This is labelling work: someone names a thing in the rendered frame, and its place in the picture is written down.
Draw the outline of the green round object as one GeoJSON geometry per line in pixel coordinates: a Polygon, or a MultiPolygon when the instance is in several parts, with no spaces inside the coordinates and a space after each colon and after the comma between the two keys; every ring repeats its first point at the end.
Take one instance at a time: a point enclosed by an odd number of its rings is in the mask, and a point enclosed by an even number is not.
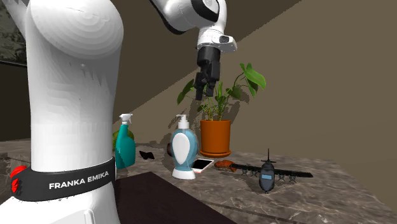
{"type": "Polygon", "coordinates": [[[132,153],[135,150],[134,135],[129,129],[117,130],[113,133],[113,151],[132,153]]]}

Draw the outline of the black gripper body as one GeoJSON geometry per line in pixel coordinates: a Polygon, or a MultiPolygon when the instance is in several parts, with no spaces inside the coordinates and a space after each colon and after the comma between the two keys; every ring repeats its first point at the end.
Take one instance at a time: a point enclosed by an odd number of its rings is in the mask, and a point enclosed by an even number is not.
{"type": "Polygon", "coordinates": [[[203,46],[197,54],[197,65],[208,75],[220,74],[221,51],[212,46],[203,46]]]}

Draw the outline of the teal spray bottle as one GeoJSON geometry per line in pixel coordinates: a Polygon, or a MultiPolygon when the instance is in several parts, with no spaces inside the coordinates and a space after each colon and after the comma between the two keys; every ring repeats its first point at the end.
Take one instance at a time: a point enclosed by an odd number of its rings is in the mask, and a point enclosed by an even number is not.
{"type": "Polygon", "coordinates": [[[116,140],[115,159],[116,168],[123,169],[135,164],[136,144],[135,141],[128,135],[132,113],[121,114],[119,117],[122,120],[122,124],[120,126],[116,140]]]}

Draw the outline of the dark toy airplane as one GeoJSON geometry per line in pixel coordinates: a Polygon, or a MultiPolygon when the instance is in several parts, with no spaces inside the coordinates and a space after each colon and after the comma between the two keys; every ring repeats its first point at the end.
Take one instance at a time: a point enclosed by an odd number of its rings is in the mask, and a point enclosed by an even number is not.
{"type": "Polygon", "coordinates": [[[248,171],[251,172],[253,176],[259,174],[258,182],[260,188],[268,194],[273,190],[275,186],[275,176],[279,177],[279,180],[285,181],[285,176],[289,177],[290,182],[296,182],[297,177],[300,178],[313,178],[314,176],[310,172],[301,171],[291,171],[276,169],[274,167],[275,161],[270,160],[270,149],[267,150],[267,159],[263,161],[261,167],[253,165],[242,165],[242,164],[230,164],[230,168],[240,169],[243,174],[247,174],[248,171]]]}

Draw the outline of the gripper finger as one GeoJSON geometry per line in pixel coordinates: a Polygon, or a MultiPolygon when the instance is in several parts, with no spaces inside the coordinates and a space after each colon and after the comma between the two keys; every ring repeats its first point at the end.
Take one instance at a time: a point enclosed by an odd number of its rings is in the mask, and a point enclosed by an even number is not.
{"type": "Polygon", "coordinates": [[[206,90],[206,95],[208,97],[213,96],[214,88],[216,86],[217,81],[219,81],[219,71],[210,72],[207,78],[207,90],[206,90]]]}
{"type": "Polygon", "coordinates": [[[196,89],[196,95],[195,95],[195,99],[198,101],[202,100],[202,96],[203,96],[203,91],[204,91],[204,87],[207,84],[207,76],[205,73],[197,73],[196,74],[196,78],[195,78],[195,89],[196,89]]]}

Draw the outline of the white smartphone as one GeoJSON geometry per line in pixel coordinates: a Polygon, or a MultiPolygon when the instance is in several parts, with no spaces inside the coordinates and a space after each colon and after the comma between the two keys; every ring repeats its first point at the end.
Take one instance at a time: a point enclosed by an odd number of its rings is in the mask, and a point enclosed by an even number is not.
{"type": "Polygon", "coordinates": [[[211,164],[213,164],[214,160],[198,158],[192,163],[192,170],[195,173],[201,173],[205,169],[207,169],[211,164]]]}

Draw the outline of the blue white soap dispenser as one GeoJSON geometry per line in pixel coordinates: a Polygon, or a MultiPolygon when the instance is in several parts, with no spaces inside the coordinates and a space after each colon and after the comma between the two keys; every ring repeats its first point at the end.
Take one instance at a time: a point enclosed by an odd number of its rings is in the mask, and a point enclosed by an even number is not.
{"type": "Polygon", "coordinates": [[[174,158],[172,177],[183,180],[195,179],[192,165],[197,156],[197,137],[190,129],[186,115],[176,115],[179,118],[178,128],[172,133],[171,152],[174,158]]]}

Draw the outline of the orange brown lumpy object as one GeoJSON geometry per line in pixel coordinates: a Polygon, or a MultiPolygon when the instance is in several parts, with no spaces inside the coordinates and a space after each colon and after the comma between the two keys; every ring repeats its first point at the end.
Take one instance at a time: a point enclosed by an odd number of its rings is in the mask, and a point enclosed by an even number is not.
{"type": "Polygon", "coordinates": [[[217,161],[214,164],[214,166],[215,168],[217,168],[217,170],[226,171],[226,172],[235,172],[237,169],[231,167],[232,164],[234,164],[234,162],[231,160],[220,160],[217,161]]]}

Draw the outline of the green plant in orange pot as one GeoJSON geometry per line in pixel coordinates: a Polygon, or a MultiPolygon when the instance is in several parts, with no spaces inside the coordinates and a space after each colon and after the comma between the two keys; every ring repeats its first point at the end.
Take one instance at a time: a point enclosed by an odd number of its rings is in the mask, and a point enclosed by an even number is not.
{"type": "Polygon", "coordinates": [[[266,80],[257,72],[252,64],[240,64],[242,72],[236,77],[233,85],[224,88],[222,83],[215,86],[213,95],[204,94],[204,100],[199,104],[197,113],[205,116],[200,121],[199,152],[209,158],[223,158],[231,154],[230,133],[231,121],[224,119],[226,109],[231,106],[232,99],[239,101],[242,87],[246,87],[254,97],[259,89],[266,87],[266,80]]]}

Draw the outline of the dark robot stand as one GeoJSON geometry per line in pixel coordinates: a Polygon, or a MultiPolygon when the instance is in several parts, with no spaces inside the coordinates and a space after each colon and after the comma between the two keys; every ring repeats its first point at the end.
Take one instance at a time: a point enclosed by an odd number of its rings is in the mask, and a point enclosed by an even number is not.
{"type": "Polygon", "coordinates": [[[115,197],[121,224],[237,224],[153,172],[117,179],[115,197]]]}

